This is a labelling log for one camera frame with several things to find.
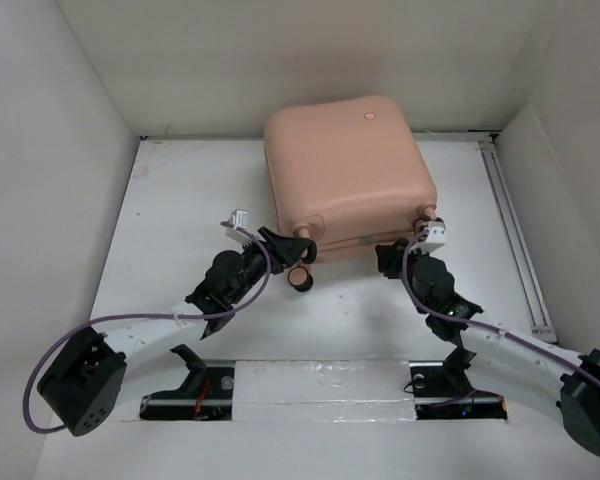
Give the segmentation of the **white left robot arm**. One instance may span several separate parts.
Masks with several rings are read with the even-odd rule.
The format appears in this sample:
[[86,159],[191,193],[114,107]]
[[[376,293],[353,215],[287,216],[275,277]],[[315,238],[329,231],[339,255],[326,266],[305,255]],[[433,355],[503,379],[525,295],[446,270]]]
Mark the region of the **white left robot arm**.
[[[188,336],[205,339],[219,332],[264,292],[271,276],[299,264],[312,264],[316,243],[259,228],[223,222],[231,233],[246,237],[240,251],[224,250],[212,260],[204,279],[185,302],[195,313],[128,313],[89,320],[57,340],[34,366],[22,394],[25,425],[38,434],[68,430],[84,436],[98,428],[114,409],[137,394],[128,375],[165,354],[182,362],[168,374],[181,396],[192,396],[205,384],[206,366],[186,344]],[[60,419],[55,429],[35,424],[31,395],[37,393]]]

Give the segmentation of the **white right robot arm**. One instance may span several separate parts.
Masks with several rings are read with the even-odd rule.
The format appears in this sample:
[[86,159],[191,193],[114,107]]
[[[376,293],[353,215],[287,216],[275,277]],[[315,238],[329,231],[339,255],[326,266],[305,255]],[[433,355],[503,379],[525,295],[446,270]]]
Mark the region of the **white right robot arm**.
[[375,248],[379,272],[402,281],[432,333],[454,345],[442,381],[453,393],[484,391],[531,408],[600,457],[600,350],[563,349],[499,324],[459,295],[446,264],[424,251],[422,236]]

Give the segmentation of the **pink hard-shell suitcase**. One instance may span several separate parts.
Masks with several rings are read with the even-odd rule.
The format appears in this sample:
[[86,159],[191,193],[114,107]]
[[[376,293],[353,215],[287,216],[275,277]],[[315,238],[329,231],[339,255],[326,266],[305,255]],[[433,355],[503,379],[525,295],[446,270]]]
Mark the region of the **pink hard-shell suitcase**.
[[278,232],[319,263],[366,253],[437,218],[437,190],[401,107],[370,95],[285,108],[264,127]]

